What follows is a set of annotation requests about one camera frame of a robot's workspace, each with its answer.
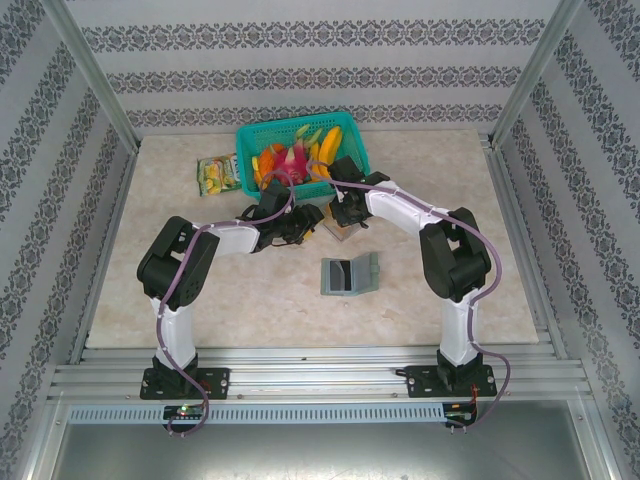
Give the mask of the clear plastic card box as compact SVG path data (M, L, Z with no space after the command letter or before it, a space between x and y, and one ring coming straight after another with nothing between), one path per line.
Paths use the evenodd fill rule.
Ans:
M329 211L325 212L325 219L330 219L330 220L334 220L332 214ZM356 226L355 224L350 225L350 228L345 232L345 238L342 242L345 242L346 240L350 239L351 237L353 237L357 232L361 231L361 230L366 230L366 229L362 229L359 226Z

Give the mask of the grey-green card holder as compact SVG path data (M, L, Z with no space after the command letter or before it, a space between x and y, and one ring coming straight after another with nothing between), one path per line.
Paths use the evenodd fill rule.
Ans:
M321 262L320 293L325 296L358 296L379 289L380 266L377 252L367 253L351 259L352 290L348 292L332 291L330 286L330 265L332 260L323 258Z

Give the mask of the long yellow orange fruit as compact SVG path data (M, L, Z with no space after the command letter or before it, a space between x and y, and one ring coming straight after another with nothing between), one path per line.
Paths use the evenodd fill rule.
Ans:
M310 158L313 162L311 171L316 177L328 177L328 166L331 165L342 142L343 132L339 126L333 127L325 136L321 144L315 143L310 150Z

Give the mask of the pink dragon fruit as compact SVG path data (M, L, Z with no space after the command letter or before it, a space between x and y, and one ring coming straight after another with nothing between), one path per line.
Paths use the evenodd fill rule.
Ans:
M307 163L304 142L298 140L286 151L277 154L274 160L275 178L283 185L289 184L288 178L291 178L294 185L301 185L308 175Z

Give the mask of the teal plastic basket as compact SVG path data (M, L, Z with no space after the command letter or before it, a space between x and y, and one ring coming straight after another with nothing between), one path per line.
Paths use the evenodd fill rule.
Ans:
M323 129L320 136L321 140L324 139L331 128L339 126L342 130L343 138L337 151L337 158L350 156L365 175L371 172L368 154L360 131L349 113L320 113L255 123L243 126L236 132L239 175L243 192L247 196L255 200L260 197L258 183L254 179L252 158L254 156L258 157L271 144L291 146L295 132L306 124L310 125L311 133L314 133L318 128Z

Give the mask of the yellow green snack bag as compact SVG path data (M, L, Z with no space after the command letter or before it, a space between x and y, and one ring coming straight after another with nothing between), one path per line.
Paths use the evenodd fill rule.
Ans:
M200 197L218 195L242 188L235 153L197 160L196 179Z

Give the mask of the small controller circuit board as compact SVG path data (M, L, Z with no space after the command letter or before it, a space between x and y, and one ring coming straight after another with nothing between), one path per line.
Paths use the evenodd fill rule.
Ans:
M445 403L443 405L444 416L448 423L454 426L471 425L477 419L477 404L472 403Z
M163 419L181 419L195 421L200 420L203 414L204 408L201 405L165 406L163 411Z

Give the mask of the aluminium mounting rail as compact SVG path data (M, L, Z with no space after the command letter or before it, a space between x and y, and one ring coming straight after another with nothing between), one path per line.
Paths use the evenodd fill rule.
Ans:
M590 398L583 363L558 356L553 345L497 345L510 362L487 358L506 401ZM88 349L75 365L55 368L47 400L135 403L149 349ZM436 360L433 346L326 348L211 348L199 353L204 367L230 371L228 399L247 403L389 402L407 397L396 370Z

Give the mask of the aluminium table side rail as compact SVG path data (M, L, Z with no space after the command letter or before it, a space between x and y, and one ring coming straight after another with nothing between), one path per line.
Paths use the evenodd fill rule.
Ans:
M482 141L482 146L534 324L549 335L555 356L567 360L570 355L562 340L504 159L488 141Z

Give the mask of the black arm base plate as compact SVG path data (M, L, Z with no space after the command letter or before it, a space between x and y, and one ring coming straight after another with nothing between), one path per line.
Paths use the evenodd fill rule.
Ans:
M497 395L493 370L488 365L465 374L440 374L430 365L408 366L404 372L410 398L470 397L473 392L481 398Z
M227 368L198 368L194 381L210 400L225 400L228 395L230 370ZM144 370L139 397L142 400L197 400L201 392L175 370L167 372L154 368Z

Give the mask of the aluminium frame post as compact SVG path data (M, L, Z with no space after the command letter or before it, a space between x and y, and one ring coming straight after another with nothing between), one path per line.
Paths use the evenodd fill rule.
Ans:
M540 40L488 136L492 150L501 146L584 0L559 0Z
M140 139L65 0L39 0L129 153Z

